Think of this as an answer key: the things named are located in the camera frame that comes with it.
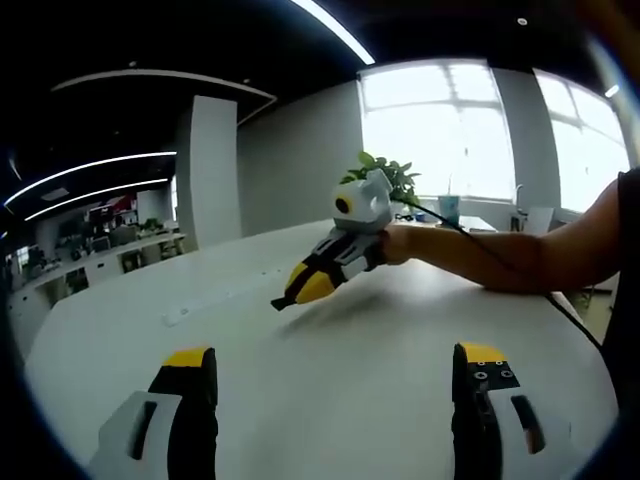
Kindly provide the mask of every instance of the floor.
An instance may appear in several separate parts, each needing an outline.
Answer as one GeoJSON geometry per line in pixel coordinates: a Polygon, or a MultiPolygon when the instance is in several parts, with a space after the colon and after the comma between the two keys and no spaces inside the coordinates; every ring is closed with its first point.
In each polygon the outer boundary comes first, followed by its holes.
{"type": "Polygon", "coordinates": [[[611,319],[611,293],[590,292],[565,293],[573,307],[584,320],[585,326],[602,343],[611,319]]]}

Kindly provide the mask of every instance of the faucet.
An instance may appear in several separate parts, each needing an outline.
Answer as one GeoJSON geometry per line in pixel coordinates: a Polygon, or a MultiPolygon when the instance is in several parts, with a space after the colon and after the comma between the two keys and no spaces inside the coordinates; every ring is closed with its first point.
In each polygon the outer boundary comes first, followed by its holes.
{"type": "Polygon", "coordinates": [[[522,215],[523,217],[527,216],[527,212],[525,212],[522,208],[520,208],[520,206],[518,205],[518,200],[520,200],[520,189],[524,187],[524,185],[522,183],[518,184],[516,186],[516,211],[518,212],[518,214],[522,215]]]}

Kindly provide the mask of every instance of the forearm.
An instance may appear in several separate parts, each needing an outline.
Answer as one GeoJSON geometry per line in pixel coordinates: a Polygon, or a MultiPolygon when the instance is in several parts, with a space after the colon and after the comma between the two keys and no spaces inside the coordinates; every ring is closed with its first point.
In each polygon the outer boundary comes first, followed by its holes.
{"type": "Polygon", "coordinates": [[[471,234],[494,252],[508,268],[469,238],[442,228],[402,226],[407,229],[407,253],[487,288],[534,293],[547,290],[543,275],[542,242],[521,233],[471,234]]]}

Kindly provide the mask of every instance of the green leaves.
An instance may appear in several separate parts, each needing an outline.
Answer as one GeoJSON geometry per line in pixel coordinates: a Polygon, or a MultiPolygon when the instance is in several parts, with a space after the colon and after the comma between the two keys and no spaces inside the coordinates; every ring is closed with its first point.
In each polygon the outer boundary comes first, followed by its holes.
{"type": "Polygon", "coordinates": [[[358,160],[365,167],[373,169],[376,166],[376,159],[369,155],[367,152],[360,152],[358,154],[358,160]]]}
{"type": "Polygon", "coordinates": [[[341,184],[355,180],[364,180],[367,178],[368,172],[380,169],[387,176],[393,187],[390,194],[391,200],[402,203],[419,203],[414,189],[414,178],[420,175],[420,173],[408,173],[412,167],[411,162],[401,166],[395,160],[388,161],[385,157],[374,157],[367,152],[360,152],[358,154],[358,161],[362,164],[362,167],[348,170],[348,175],[342,178],[340,181],[341,184]]]}

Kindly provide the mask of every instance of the led light strip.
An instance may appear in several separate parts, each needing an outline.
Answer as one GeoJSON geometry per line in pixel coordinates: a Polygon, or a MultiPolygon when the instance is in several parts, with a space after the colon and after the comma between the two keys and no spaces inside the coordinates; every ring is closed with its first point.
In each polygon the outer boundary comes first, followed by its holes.
{"type": "Polygon", "coordinates": [[[86,195],[80,195],[79,197],[72,198],[70,200],[65,200],[64,202],[61,202],[61,203],[59,203],[57,205],[54,205],[53,207],[45,208],[44,210],[41,210],[38,213],[34,213],[30,217],[25,218],[24,221],[28,222],[29,220],[33,220],[34,218],[42,215],[43,213],[50,212],[51,210],[54,210],[54,209],[56,209],[58,207],[62,207],[63,205],[67,205],[68,203],[71,203],[71,202],[77,202],[78,200],[82,200],[84,198],[93,197],[94,195],[100,195],[102,193],[107,193],[107,192],[113,192],[114,190],[120,190],[120,189],[123,189],[123,188],[139,187],[140,185],[150,185],[152,183],[168,182],[169,180],[170,180],[169,178],[161,178],[159,180],[147,180],[146,182],[130,183],[129,185],[120,185],[119,187],[106,188],[104,190],[100,190],[100,191],[97,191],[97,192],[87,193],[86,195]]]}
{"type": "Polygon", "coordinates": [[[365,65],[371,65],[376,63],[373,57],[367,52],[367,50],[358,42],[353,35],[351,35],[346,28],[327,13],[317,3],[312,0],[291,0],[300,8],[306,10],[313,15],[320,23],[331,30],[340,40],[342,40],[353,52],[360,57],[365,65]]]}
{"type": "Polygon", "coordinates": [[[63,172],[59,172],[59,173],[56,173],[54,175],[51,175],[50,177],[43,178],[42,180],[38,180],[37,182],[34,182],[31,185],[26,186],[25,188],[23,188],[19,192],[16,192],[13,195],[11,195],[9,198],[7,198],[4,201],[4,206],[6,207],[11,202],[13,202],[16,198],[18,198],[20,195],[28,192],[29,190],[31,190],[33,188],[36,188],[39,185],[42,185],[43,183],[47,183],[48,181],[53,180],[54,178],[62,177],[63,175],[67,175],[67,174],[72,173],[72,172],[77,172],[78,170],[83,170],[83,169],[89,168],[89,167],[95,167],[97,165],[104,165],[104,164],[107,164],[107,163],[121,162],[122,160],[133,160],[134,158],[168,157],[170,155],[177,155],[177,154],[178,154],[178,152],[141,153],[141,154],[138,154],[138,155],[127,155],[125,157],[108,158],[106,160],[99,160],[97,162],[91,162],[91,163],[87,163],[85,165],[79,165],[77,167],[70,168],[69,170],[64,170],[63,172]]]}

